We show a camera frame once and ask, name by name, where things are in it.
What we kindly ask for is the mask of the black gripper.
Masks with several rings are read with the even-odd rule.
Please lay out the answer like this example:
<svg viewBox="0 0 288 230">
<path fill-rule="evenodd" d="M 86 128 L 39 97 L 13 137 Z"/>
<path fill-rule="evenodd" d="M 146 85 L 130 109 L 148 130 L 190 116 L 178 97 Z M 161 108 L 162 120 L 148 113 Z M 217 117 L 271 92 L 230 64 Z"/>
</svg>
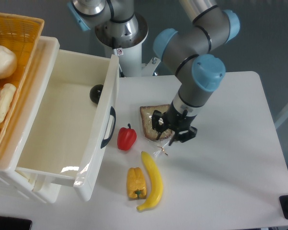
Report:
<svg viewBox="0 0 288 230">
<path fill-rule="evenodd" d="M 170 105 L 170 108 L 163 114 L 159 110 L 155 110 L 152 114 L 152 129 L 155 130 L 158 135 L 156 140 L 159 140 L 162 133 L 166 130 L 164 124 L 167 124 L 168 128 L 174 131 L 174 136 L 169 142 L 169 146 L 173 142 L 184 143 L 188 140 L 191 140 L 197 135 L 197 128 L 191 126 L 192 121 L 195 119 L 195 116 L 189 116 L 187 110 L 183 112 L 178 112 L 173 104 Z"/>
</svg>

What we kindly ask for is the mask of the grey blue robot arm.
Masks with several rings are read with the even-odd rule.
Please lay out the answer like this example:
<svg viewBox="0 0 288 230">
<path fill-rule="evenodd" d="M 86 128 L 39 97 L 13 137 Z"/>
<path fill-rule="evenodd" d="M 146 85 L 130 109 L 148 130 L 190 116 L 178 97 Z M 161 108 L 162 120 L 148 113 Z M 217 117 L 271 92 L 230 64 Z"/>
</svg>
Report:
<svg viewBox="0 0 288 230">
<path fill-rule="evenodd" d="M 210 52 L 240 30 L 237 15 L 221 10 L 214 0 L 183 0 L 181 5 L 192 22 L 191 30 L 181 35 L 166 29 L 153 43 L 157 58 L 181 82 L 169 109 L 152 114 L 152 129 L 159 136 L 172 130 L 171 142 L 185 142 L 196 136 L 197 129 L 191 123 L 226 72 L 223 62 Z M 148 26 L 135 12 L 132 0 L 71 0 L 68 8 L 83 31 L 94 29 L 107 55 L 119 57 L 122 77 L 143 73 L 142 43 Z"/>
</svg>

